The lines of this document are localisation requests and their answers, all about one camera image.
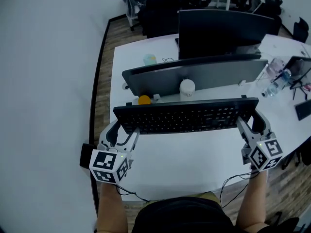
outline human arm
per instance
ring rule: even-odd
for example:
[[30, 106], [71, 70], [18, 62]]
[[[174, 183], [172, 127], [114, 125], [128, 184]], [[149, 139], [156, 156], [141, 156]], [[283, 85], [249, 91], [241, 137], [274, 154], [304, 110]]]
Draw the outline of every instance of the human arm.
[[267, 171], [249, 180], [236, 225], [246, 232], [257, 233], [268, 225], [266, 220]]
[[97, 219], [98, 233], [128, 233], [127, 216], [121, 195], [114, 185], [103, 183]]

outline black cable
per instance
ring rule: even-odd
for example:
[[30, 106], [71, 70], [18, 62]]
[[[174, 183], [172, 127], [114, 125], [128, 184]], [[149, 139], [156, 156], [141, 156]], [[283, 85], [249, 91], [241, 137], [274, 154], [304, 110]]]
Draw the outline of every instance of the black cable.
[[[252, 173], [252, 172], [249, 172], [249, 173], [244, 173], [244, 174], [237, 174], [237, 175], [234, 175], [234, 176], [232, 176], [232, 177], [226, 179], [226, 180], [224, 181], [223, 187], [222, 187], [222, 189], [221, 189], [221, 191], [220, 191], [219, 202], [221, 203], [222, 193], [223, 193], [224, 187], [225, 187], [225, 185], [226, 185], [230, 180], [232, 180], [232, 179], [234, 179], [234, 178], [236, 178], [236, 177], [240, 177], [240, 178], [243, 179], [243, 180], [251, 180], [251, 179], [257, 177], [260, 173], [257, 172], [257, 175], [255, 175], [255, 176], [253, 176], [253, 177], [250, 177], [250, 178], [244, 178], [244, 177], [243, 177], [243, 176], [252, 175], [252, 174], [254, 174], [254, 172], [253, 172], [253, 173]], [[130, 192], [130, 191], [126, 190], [125, 188], [119, 186], [119, 185], [115, 185], [115, 186], [116, 186], [117, 193], [120, 194], [120, 195], [122, 195], [122, 196], [127, 196], [127, 195], [130, 195], [130, 194], [133, 194], [133, 195], [135, 195], [137, 198], [139, 198], [139, 199], [142, 200], [142, 201], [150, 202], [149, 200], [143, 199], [143, 198], [141, 198], [140, 196], [138, 196], [136, 192]], [[227, 205], [229, 205], [233, 200], [235, 200], [235, 199], [238, 197], [238, 195], [240, 195], [240, 194], [246, 189], [247, 186], [248, 186], [248, 184], [243, 188], [243, 190], [242, 190], [241, 192], [239, 192], [232, 200], [230, 200], [230, 201], [229, 201], [224, 207], [222, 207], [222, 208], [225, 208], [225, 207], [226, 207]], [[127, 194], [122, 194], [122, 193], [120, 193], [120, 191], [119, 191], [118, 189], [121, 189], [121, 190], [123, 190], [124, 192], [127, 192]]]
[[235, 196], [232, 200], [230, 200], [229, 201], [229, 203], [228, 204], [226, 204], [224, 207], [222, 207], [223, 209], [227, 206], [227, 205], [229, 205], [233, 200], [235, 200], [237, 197], [238, 197], [238, 195], [240, 195], [244, 190], [245, 190], [245, 188], [248, 186], [248, 184], [243, 188], [243, 190], [241, 191], [241, 192], [239, 192], [238, 194], [237, 194], [237, 196]]
[[[244, 178], [244, 177], [242, 177], [242, 176], [245, 176], [245, 175], [252, 175], [252, 174], [255, 174], [255, 173], [257, 173], [257, 175], [252, 176], [252, 177], [250, 177], [250, 178]], [[222, 189], [221, 189], [221, 191], [220, 191], [219, 202], [221, 203], [221, 201], [222, 201], [222, 200], [221, 200], [221, 199], [222, 199], [222, 193], [223, 193], [224, 187], [225, 187], [225, 185], [226, 185], [230, 180], [232, 180], [233, 178], [236, 178], [236, 177], [240, 177], [241, 179], [244, 179], [244, 180], [251, 180], [251, 179], [257, 177], [259, 174], [260, 174], [259, 172], [253, 172], [253, 173], [250, 172], [250, 173], [244, 173], [244, 174], [237, 174], [237, 175], [234, 175], [234, 176], [230, 177], [229, 179], [226, 179], [226, 180], [224, 181], [223, 187], [222, 187]], [[237, 198], [237, 196], [235, 196], [234, 199], [232, 199], [232, 200], [231, 200], [228, 204], [226, 204], [223, 208], [225, 208], [225, 207], [226, 207], [227, 205], [229, 205], [233, 200], [235, 200], [235, 199]]]
[[120, 193], [120, 191], [118, 190], [118, 186], [116, 185], [116, 190], [117, 190], [117, 193], [119, 193], [120, 195], [122, 195], [122, 196], [126, 196], [126, 195], [130, 195], [131, 193], [128, 193], [128, 194], [122, 194], [122, 193]]
[[[141, 198], [140, 196], [138, 196], [136, 192], [130, 192], [130, 191], [126, 190], [125, 188], [119, 186], [119, 185], [115, 185], [115, 186], [116, 186], [117, 192], [118, 192], [120, 195], [127, 196], [127, 195], [130, 195], [130, 194], [133, 194], [133, 195], [135, 195], [137, 198], [139, 198], [139, 199], [142, 200], [142, 201], [150, 202], [149, 200], [145, 200], [145, 199]], [[121, 189], [121, 190], [123, 190], [124, 192], [127, 192], [128, 194], [121, 194], [121, 193], [118, 191], [118, 189]]]
[[174, 61], [173, 58], [167, 58], [167, 59], [162, 58], [162, 60], [163, 60], [164, 62], [168, 62], [169, 59], [171, 59], [172, 61]]
[[240, 177], [240, 178], [242, 178], [242, 179], [244, 179], [244, 180], [249, 180], [249, 178], [248, 178], [248, 179], [247, 179], [247, 178], [243, 178], [242, 176], [251, 175], [251, 174], [252, 174], [252, 172], [244, 173], [244, 174], [237, 174], [237, 175], [234, 175], [234, 176], [232, 176], [232, 177], [226, 179], [226, 180], [224, 181], [223, 187], [222, 187], [222, 189], [221, 189], [221, 191], [220, 191], [219, 202], [220, 202], [220, 203], [222, 202], [222, 193], [223, 193], [224, 187], [225, 187], [225, 185], [226, 185], [230, 180], [232, 180], [233, 178], [236, 178], [236, 177]]

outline black device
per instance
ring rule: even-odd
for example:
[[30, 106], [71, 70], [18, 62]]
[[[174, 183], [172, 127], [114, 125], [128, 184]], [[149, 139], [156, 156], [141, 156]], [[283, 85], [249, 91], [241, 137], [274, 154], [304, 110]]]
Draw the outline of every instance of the black device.
[[301, 121], [311, 115], [311, 100], [295, 105], [298, 120]]
[[258, 104], [257, 98], [203, 100], [113, 109], [127, 134], [137, 127], [140, 134], [165, 134], [236, 128], [237, 118], [248, 121]]
[[274, 19], [223, 10], [179, 12], [179, 59], [255, 53]]
[[260, 57], [243, 54], [170, 61], [126, 70], [122, 76], [135, 96], [167, 96], [178, 94], [184, 79], [192, 80], [195, 90], [252, 82], [268, 62]]
[[293, 56], [284, 69], [291, 71], [290, 89], [296, 89], [311, 84], [311, 58]]

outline water bottle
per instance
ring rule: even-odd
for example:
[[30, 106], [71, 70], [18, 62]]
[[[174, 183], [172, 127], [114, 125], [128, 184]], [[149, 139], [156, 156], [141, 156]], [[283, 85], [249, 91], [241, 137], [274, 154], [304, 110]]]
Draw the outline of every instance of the water bottle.
[[283, 90], [289, 79], [291, 78], [291, 71], [285, 69], [278, 79], [272, 82], [268, 88], [262, 93], [264, 97], [274, 97], [279, 91]]

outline black monitor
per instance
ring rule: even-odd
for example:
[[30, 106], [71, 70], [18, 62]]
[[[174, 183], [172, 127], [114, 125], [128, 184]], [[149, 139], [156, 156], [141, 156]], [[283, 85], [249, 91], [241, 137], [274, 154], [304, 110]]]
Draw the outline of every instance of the black monitor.
[[274, 19], [223, 10], [179, 12], [179, 59], [255, 53]]
[[191, 79], [195, 90], [252, 82], [268, 62], [260, 57], [235, 54], [178, 60], [126, 70], [122, 76], [135, 96], [167, 96], [178, 94], [184, 79]]
[[291, 71], [291, 89], [311, 84], [311, 58], [293, 56], [284, 69]]

